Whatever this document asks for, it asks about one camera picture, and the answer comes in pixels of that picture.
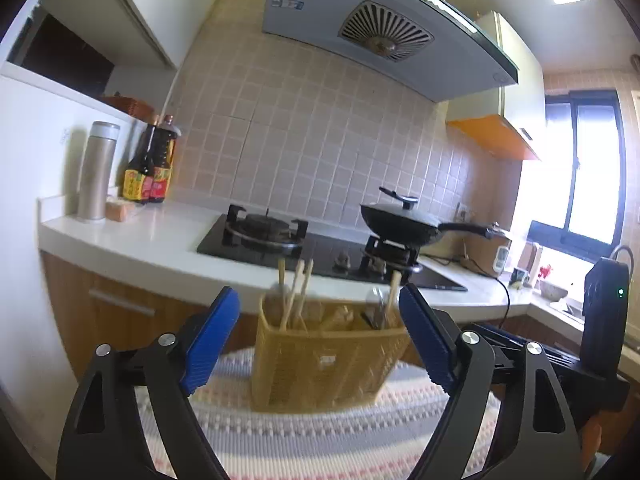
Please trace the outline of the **person's right hand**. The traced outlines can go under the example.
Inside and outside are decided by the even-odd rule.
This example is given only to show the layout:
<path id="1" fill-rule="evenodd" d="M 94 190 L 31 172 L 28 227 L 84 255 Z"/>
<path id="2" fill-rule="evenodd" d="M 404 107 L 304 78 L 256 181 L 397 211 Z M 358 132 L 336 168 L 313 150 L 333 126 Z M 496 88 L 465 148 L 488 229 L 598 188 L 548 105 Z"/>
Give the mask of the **person's right hand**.
<path id="1" fill-rule="evenodd" d="M 601 467 L 599 454 L 602 441 L 602 424 L 599 415 L 593 415 L 580 430 L 580 462 L 585 479 L 590 479 Z"/>

